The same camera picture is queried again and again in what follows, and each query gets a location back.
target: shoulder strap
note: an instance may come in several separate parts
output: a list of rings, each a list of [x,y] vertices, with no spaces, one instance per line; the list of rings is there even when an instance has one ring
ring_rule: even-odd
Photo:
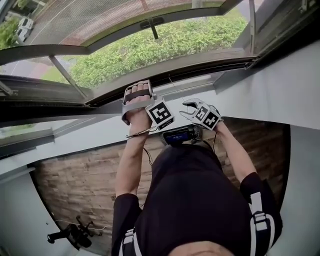
[[[272,247],[274,243],[274,238],[275,238],[275,222],[271,215],[265,214],[263,212],[260,192],[257,192],[251,195],[250,210],[253,215],[250,220],[250,231],[251,231],[250,256],[255,256],[256,249],[257,249],[257,237],[259,236],[259,233],[267,229],[270,229],[270,239],[269,239],[267,251],[265,253],[267,253]]]
[[[133,252],[135,253],[135,256],[142,256],[139,244],[138,244],[138,239],[137,239],[137,234],[135,232],[135,229],[129,229],[121,241],[120,249],[119,249],[119,256],[131,256],[128,255],[128,252]]]

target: white car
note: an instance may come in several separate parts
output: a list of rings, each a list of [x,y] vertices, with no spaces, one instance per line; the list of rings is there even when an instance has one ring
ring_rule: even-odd
[[[30,36],[30,31],[28,29],[19,27],[18,30],[16,31],[16,34],[18,38],[24,42],[28,36]]]
[[[18,26],[19,28],[22,28],[22,29],[32,30],[34,26],[34,21],[30,18],[22,18]]]

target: black stand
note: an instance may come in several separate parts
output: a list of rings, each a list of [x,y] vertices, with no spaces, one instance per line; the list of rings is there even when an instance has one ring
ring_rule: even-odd
[[[91,241],[88,239],[88,236],[93,237],[94,235],[91,234],[89,231],[88,227],[90,224],[93,224],[92,221],[90,221],[86,226],[82,224],[80,221],[80,216],[76,217],[76,220],[78,221],[79,225],[75,224],[69,224],[64,230],[57,232],[57,233],[52,233],[48,234],[48,242],[50,244],[54,244],[55,240],[57,239],[62,239],[62,238],[68,238],[70,235],[74,239],[74,247],[79,249],[77,244],[79,244],[82,247],[88,248],[91,246]]]

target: hedge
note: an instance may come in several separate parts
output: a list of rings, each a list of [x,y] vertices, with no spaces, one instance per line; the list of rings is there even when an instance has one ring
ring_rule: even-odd
[[[176,21],[129,35],[89,56],[76,57],[70,74],[79,86],[93,88],[139,68],[175,57],[231,48],[247,21],[237,11],[224,16]],[[56,77],[63,82],[63,77]]]
[[[19,19],[11,17],[0,24],[0,50],[18,46],[17,44],[17,29]]]

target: metal bracket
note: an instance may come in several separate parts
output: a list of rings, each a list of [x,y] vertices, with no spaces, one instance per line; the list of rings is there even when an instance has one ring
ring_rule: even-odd
[[[304,13],[308,9],[308,0],[302,0],[301,6],[299,8],[301,13]]]
[[[64,76],[64,78],[76,89],[76,91],[85,99],[87,95],[79,88],[76,84],[75,80],[69,75],[69,73],[65,70],[65,68],[61,65],[59,60],[53,55],[49,56],[49,59],[55,65],[55,67],[59,70],[59,72]]]
[[[158,33],[157,33],[157,30],[156,30],[156,27],[155,27],[153,19],[152,18],[148,18],[148,21],[149,21],[149,24],[150,24],[154,39],[159,39],[159,36],[158,36]]]
[[[254,55],[256,40],[256,8],[255,0],[249,0],[250,8],[250,55]]]
[[[4,92],[4,94],[12,96],[14,92],[6,86],[3,82],[0,81],[0,89]]]

